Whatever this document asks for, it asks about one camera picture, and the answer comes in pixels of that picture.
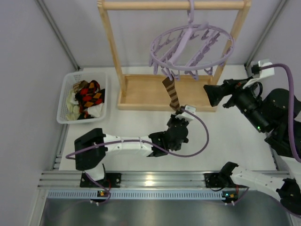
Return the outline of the purple round clip hanger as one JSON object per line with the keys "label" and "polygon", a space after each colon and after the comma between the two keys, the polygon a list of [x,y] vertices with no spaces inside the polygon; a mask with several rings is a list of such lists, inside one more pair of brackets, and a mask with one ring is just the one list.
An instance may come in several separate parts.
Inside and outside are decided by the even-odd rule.
{"label": "purple round clip hanger", "polygon": [[[201,70],[212,75],[213,67],[222,66],[234,50],[235,38],[207,21],[196,23],[194,1],[189,1],[189,4],[188,23],[161,33],[150,44],[149,66],[154,74],[162,72],[169,81],[179,80],[181,73],[197,80]],[[217,59],[210,59],[208,52],[218,42],[230,45]]]}

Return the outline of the red black argyle sock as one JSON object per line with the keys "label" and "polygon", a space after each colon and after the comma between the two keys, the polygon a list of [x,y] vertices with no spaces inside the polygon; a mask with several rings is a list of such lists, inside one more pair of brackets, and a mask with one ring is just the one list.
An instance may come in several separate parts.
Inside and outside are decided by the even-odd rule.
{"label": "red black argyle sock", "polygon": [[92,80],[91,82],[88,82],[83,89],[75,94],[75,98],[78,101],[88,101],[92,99],[100,90],[99,83],[95,80]]}

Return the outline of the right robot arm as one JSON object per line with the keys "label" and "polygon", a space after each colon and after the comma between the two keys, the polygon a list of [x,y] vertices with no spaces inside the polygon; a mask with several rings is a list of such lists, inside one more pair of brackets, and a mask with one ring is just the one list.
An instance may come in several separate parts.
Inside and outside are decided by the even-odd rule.
{"label": "right robot arm", "polygon": [[290,178],[268,177],[229,161],[218,173],[208,177],[206,185],[245,186],[269,195],[299,216],[301,165],[296,157],[301,156],[301,123],[295,117],[301,111],[300,101],[282,88],[262,98],[262,83],[249,84],[249,80],[225,80],[222,85],[204,85],[204,90],[211,106],[217,106],[229,96],[224,108],[236,107],[258,132],[268,133],[264,141],[286,163],[291,175]]}

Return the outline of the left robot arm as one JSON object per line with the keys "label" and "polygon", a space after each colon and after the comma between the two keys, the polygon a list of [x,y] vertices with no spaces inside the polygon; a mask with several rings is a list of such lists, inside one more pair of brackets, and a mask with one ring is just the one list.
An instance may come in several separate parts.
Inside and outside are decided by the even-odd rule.
{"label": "left robot arm", "polygon": [[178,151],[182,143],[188,143],[187,126],[192,118],[186,113],[172,114],[167,122],[167,130],[151,133],[143,137],[119,137],[103,133],[96,128],[74,141],[75,151],[91,149],[75,155],[76,170],[88,174],[94,181],[106,179],[102,160],[111,154],[140,155],[144,157],[161,157],[167,151]]}

